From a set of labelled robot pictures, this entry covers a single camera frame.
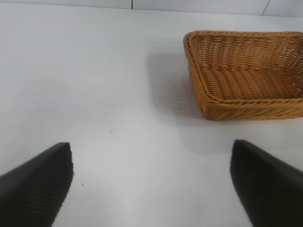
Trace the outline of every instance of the wall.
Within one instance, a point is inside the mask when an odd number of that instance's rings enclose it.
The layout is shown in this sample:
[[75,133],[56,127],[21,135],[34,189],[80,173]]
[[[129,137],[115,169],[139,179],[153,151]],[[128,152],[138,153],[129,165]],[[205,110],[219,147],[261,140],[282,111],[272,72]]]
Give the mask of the wall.
[[0,2],[88,6],[121,9],[130,9],[132,5],[132,0],[0,0]]
[[303,17],[303,0],[0,0],[0,2]]

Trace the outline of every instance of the white table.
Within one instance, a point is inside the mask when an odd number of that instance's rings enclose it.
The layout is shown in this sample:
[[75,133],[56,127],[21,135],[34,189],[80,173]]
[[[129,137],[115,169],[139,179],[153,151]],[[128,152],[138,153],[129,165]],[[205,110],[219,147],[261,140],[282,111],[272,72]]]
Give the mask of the white table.
[[69,141],[54,227],[249,227],[233,140],[303,169],[303,119],[208,121],[182,38],[303,30],[303,18],[0,4],[0,173]]

